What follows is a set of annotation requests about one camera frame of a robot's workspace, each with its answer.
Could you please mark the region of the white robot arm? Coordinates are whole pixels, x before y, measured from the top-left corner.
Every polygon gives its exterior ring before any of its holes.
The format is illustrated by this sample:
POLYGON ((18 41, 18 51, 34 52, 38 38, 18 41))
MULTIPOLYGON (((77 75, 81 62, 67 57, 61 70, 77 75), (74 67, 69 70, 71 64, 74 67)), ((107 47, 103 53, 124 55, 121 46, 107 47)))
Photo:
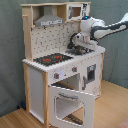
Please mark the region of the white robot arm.
POLYGON ((85 16, 81 19, 80 29, 81 32, 76 35, 75 49, 95 50, 98 39, 128 29, 128 13, 119 22, 108 26, 101 19, 85 16))

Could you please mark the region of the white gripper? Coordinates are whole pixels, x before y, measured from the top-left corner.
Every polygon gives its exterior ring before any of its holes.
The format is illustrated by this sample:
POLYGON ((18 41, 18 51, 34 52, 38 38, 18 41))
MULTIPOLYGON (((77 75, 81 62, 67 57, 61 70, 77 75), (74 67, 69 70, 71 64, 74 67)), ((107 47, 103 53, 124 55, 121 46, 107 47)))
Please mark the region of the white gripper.
POLYGON ((73 36, 73 44, 75 48, 80 47, 80 48, 88 48, 91 50, 96 50, 98 48, 98 44, 95 40, 91 40, 88 35, 83 35, 82 33, 76 33, 73 36))

